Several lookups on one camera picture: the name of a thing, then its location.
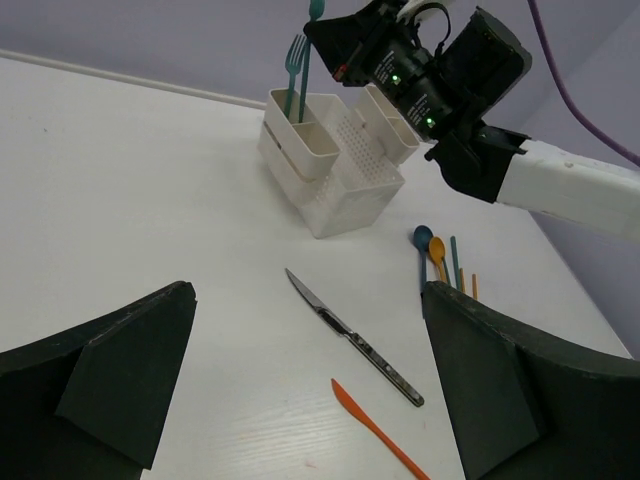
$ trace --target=fork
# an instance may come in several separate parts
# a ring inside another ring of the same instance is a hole
[[[324,13],[324,0],[311,0],[309,3],[309,21],[316,22]],[[304,68],[302,69],[302,85],[300,86],[300,113],[298,122],[304,118],[304,107],[307,103],[307,84],[309,83],[309,62],[311,60],[311,41],[307,38],[304,45]]]
[[[296,35],[293,39],[291,47],[289,47],[289,53],[287,53],[287,60],[285,67],[289,72],[289,89],[287,90],[287,101],[284,106],[284,115],[289,119],[291,113],[291,104],[293,103],[293,92],[296,88],[296,77],[302,70],[302,60],[304,58],[305,51],[305,36]]]

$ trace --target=plastic utensil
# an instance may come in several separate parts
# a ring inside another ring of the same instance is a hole
[[[420,467],[413,463],[407,454],[400,450],[400,447],[393,443],[393,441],[387,437],[382,430],[380,430],[380,427],[378,427],[375,422],[371,420],[366,413],[364,413],[364,410],[362,410],[356,401],[351,398],[344,388],[342,388],[342,385],[333,378],[331,379],[331,388],[333,389],[333,393],[338,399],[338,402],[340,402],[340,405],[342,405],[347,412],[353,415],[360,423],[382,440],[382,443],[384,443],[387,448],[393,452],[398,460],[400,460],[418,480],[430,480],[427,474],[420,470]]]
[[[447,280],[447,274],[444,270],[443,260],[447,251],[444,247],[444,242],[440,237],[433,237],[431,241],[429,241],[429,256],[431,257],[431,261],[438,267],[438,272],[440,272],[440,280],[445,282]]]
[[[447,265],[447,257],[442,257],[442,265],[444,265],[444,274],[447,277],[447,283],[451,285],[451,277],[449,276],[449,266]]]
[[[473,285],[473,299],[478,300],[478,276],[475,273],[471,275],[471,284]]]
[[[464,286],[464,269],[463,268],[460,269],[460,291],[462,293],[467,293],[467,289]]]
[[[271,110],[275,108],[274,113],[287,122],[282,109],[286,88],[283,91],[280,101],[272,105]],[[314,110],[305,112],[305,120],[314,117],[313,120],[317,120],[329,132],[333,141],[340,145],[341,151],[340,173],[332,175],[332,188],[321,188],[325,184],[324,180],[313,181],[310,177],[307,182],[312,181],[306,183],[294,171],[294,165],[299,164],[301,154],[293,149],[292,137],[281,135],[273,129],[275,124],[271,125],[266,120],[272,98],[269,98],[265,112],[266,127],[271,132],[265,131],[263,126],[264,134],[260,136],[258,148],[282,189],[285,192],[298,192],[299,201],[294,201],[291,197],[289,199],[313,236],[326,238],[373,224],[405,183],[398,168],[384,155],[380,155],[380,142],[372,139],[361,125],[342,121],[352,118],[353,110],[349,110],[340,97],[308,92],[307,102],[314,105]],[[375,175],[363,176],[362,172],[365,171],[375,172]],[[377,199],[375,202],[371,201],[372,195]],[[411,241],[411,232],[407,233],[406,241]]]
[[[310,0],[309,21],[319,20],[324,13],[324,0]],[[302,85],[300,86],[300,113],[298,122],[302,123],[304,118],[304,107],[307,103],[307,83],[309,82],[309,61],[311,60],[311,42],[309,39],[304,44],[304,67],[302,69]]]
[[[451,237],[451,256],[453,257],[453,274],[456,278],[456,288],[460,290],[460,261],[458,260],[458,243],[456,237]]]
[[[304,57],[305,36],[296,35],[291,42],[287,59],[285,60],[285,68],[289,72],[289,88],[287,89],[287,99],[284,105],[284,115],[289,119],[291,113],[291,103],[293,102],[293,92],[296,88],[296,77],[302,69],[302,59]]]
[[[429,242],[433,238],[433,232],[425,225],[416,227],[413,231],[413,245],[420,253],[420,291],[427,284],[427,251],[429,250]]]

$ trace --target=knife handle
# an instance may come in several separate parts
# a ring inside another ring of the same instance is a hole
[[[402,394],[409,399],[416,407],[424,405],[424,398],[420,395],[402,375],[389,365],[389,363],[376,352],[367,341],[357,333],[348,335],[349,341],[362,353],[367,359],[373,363],[387,379],[393,383]]]

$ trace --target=table surface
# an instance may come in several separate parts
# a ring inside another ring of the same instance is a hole
[[[195,286],[145,480],[412,478],[338,404],[332,377],[434,480],[462,479],[420,314],[418,224],[457,236],[486,305],[628,356],[528,213],[453,192],[420,152],[373,227],[316,240],[256,151],[263,112],[4,59],[0,79],[0,351],[174,280]],[[285,267],[424,395],[422,408],[314,315]]]

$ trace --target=yellow spoon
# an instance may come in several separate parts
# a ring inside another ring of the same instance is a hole
[[[440,272],[440,280],[450,283],[443,265],[443,263],[445,262],[444,257],[446,254],[447,250],[442,239],[440,237],[433,237],[429,242],[429,256],[431,257],[431,261],[436,265],[436,267],[438,267],[438,272]]]
[[[382,440],[389,450],[393,452],[393,454],[402,462],[402,464],[409,469],[411,473],[418,480],[430,480],[426,473],[420,470],[420,467],[413,463],[413,461],[404,453],[400,448],[391,441],[389,437],[387,437],[384,432],[374,423],[369,416],[364,413],[364,410],[356,403],[356,401],[351,398],[351,395],[347,393],[347,391],[342,388],[335,379],[331,379],[331,388],[333,389],[333,393],[335,394],[338,402],[345,408],[347,412],[353,415],[360,423],[362,423],[365,427],[373,432],[373,434]]]

